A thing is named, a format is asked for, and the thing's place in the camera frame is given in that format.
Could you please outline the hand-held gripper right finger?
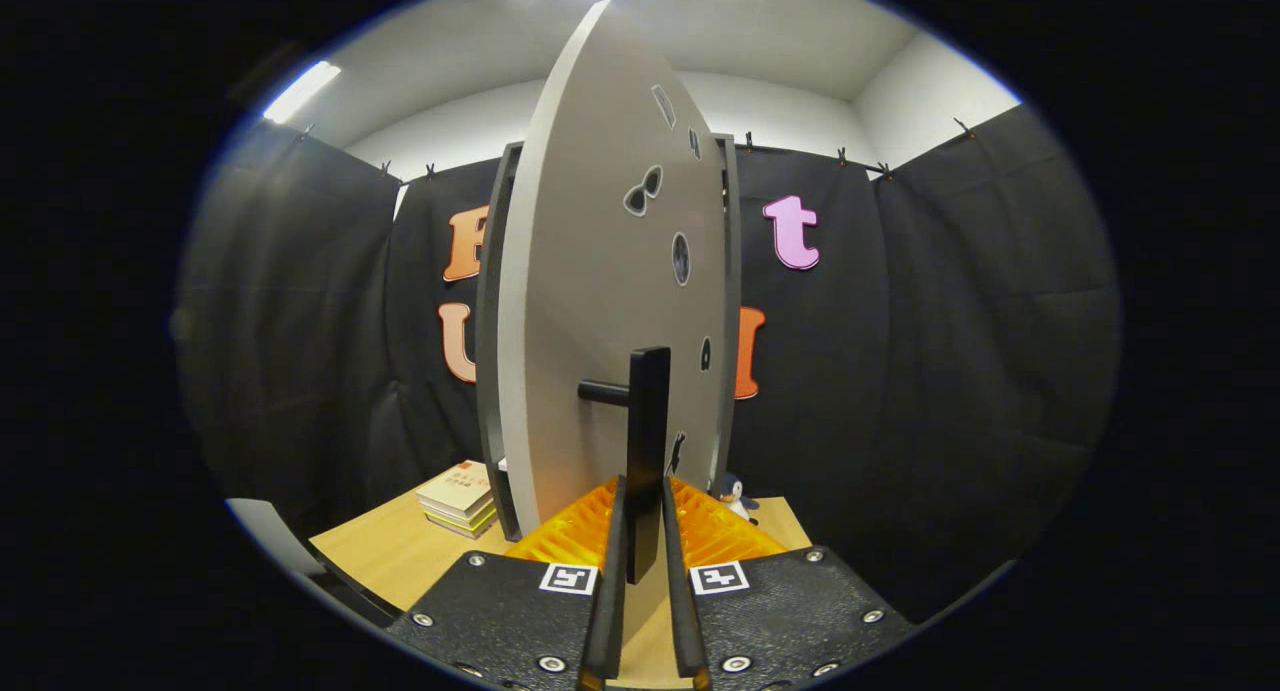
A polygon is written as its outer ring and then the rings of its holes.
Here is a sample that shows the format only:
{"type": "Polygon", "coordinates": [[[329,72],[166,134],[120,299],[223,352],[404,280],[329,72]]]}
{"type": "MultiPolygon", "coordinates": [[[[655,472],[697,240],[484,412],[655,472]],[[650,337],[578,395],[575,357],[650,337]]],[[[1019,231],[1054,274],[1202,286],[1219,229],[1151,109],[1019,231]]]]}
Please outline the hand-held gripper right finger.
{"type": "Polygon", "coordinates": [[[800,690],[916,633],[824,546],[788,550],[690,482],[662,490],[678,674],[696,690],[800,690]]]}

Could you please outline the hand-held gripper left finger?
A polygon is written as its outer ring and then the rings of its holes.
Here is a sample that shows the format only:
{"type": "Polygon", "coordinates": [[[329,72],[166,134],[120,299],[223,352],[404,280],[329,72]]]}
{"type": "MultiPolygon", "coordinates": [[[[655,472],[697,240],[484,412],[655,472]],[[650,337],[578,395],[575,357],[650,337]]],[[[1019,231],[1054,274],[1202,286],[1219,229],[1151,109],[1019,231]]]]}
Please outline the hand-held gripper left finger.
{"type": "Polygon", "coordinates": [[[604,688],[623,650],[626,491],[616,477],[507,554],[462,554],[390,636],[499,688],[604,688]]]}

